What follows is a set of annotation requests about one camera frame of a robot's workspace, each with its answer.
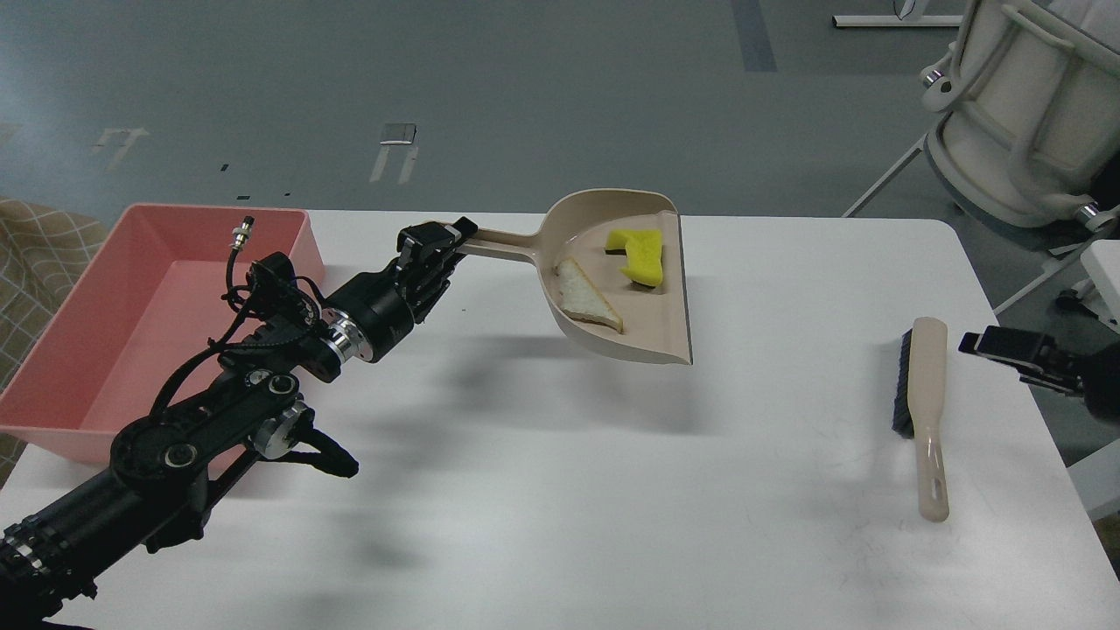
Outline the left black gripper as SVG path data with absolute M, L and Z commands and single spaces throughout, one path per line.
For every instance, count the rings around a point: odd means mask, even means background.
M 405 226 L 396 237 L 395 267 L 361 272 L 325 298 L 360 332 L 360 359 L 376 363 L 417 326 L 451 287 L 463 247 L 479 226 L 468 217 Z

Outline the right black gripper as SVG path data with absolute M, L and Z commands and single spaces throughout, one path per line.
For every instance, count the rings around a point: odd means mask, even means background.
M 1119 343 L 1084 356 L 1063 350 L 1049 334 L 989 325 L 965 333 L 956 351 L 1018 368 L 1021 382 L 1083 398 L 1093 418 L 1119 424 Z

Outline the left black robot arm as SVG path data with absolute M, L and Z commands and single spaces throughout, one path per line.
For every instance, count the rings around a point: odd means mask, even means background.
M 213 507 L 256 462 L 304 464 L 348 479 L 360 462 L 315 426 L 296 368 L 332 382 L 353 358 L 375 363 L 421 324 L 451 284 L 479 226 L 460 217 L 405 226 L 383 270 L 324 295 L 287 254 L 235 282 L 255 220 L 228 248 L 228 330 L 164 383 L 150 411 L 109 447 L 108 469 L 3 532 L 3 627 L 48 629 L 69 599 L 121 558 L 198 541 Z

